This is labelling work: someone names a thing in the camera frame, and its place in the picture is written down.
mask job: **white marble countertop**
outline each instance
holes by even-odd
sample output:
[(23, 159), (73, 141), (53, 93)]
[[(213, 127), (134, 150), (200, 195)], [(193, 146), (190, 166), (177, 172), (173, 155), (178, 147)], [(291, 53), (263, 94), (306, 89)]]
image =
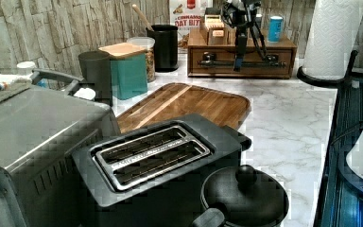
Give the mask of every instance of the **white marble countertop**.
[(337, 90), (294, 78), (189, 78), (186, 58), (179, 55), (177, 71), (156, 73), (147, 94), (123, 101), (115, 98), (115, 114), (170, 82), (245, 96), (251, 102), (251, 112), (238, 131), (252, 140), (252, 146), (243, 152), (242, 164), (266, 172), (287, 191), (290, 208), (282, 226), (313, 226)]

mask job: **blue cup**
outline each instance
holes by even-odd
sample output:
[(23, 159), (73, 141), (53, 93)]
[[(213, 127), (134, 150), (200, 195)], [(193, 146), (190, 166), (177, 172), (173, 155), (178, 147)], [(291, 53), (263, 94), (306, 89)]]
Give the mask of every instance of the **blue cup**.
[(268, 41), (279, 42), (281, 38), (283, 17), (271, 16), (269, 22)]

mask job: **cereal box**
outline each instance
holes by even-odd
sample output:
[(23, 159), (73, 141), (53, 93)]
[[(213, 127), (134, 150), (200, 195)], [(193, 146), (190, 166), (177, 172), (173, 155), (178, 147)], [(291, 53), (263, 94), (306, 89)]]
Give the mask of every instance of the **cereal box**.
[(199, 27), (205, 9), (212, 5), (212, 0), (169, 0), (170, 24), (179, 28), (180, 53), (186, 53), (190, 28)]

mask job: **wooden wall panel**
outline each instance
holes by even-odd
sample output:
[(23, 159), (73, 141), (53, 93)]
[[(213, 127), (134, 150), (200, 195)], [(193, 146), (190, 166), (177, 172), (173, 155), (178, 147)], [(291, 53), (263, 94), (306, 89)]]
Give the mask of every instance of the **wooden wall panel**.
[[(102, 45), (146, 35), (132, 10), (137, 4), (153, 24), (169, 23), (169, 0), (0, 0), (0, 71), (15, 72), (21, 61), (34, 61), (81, 76), (78, 54)], [(285, 18), (284, 32), (304, 57), (316, 0), (262, 0), (262, 28), (271, 15)], [(214, 0), (220, 7), (222, 0)], [(363, 67), (363, 20), (355, 48), (356, 67)]]

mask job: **green container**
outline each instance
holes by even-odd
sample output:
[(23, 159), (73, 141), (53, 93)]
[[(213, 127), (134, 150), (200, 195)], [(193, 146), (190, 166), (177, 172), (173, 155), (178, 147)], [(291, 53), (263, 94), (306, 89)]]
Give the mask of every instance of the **green container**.
[(146, 50), (132, 44), (102, 47), (111, 54), (112, 93), (125, 100), (147, 92)]

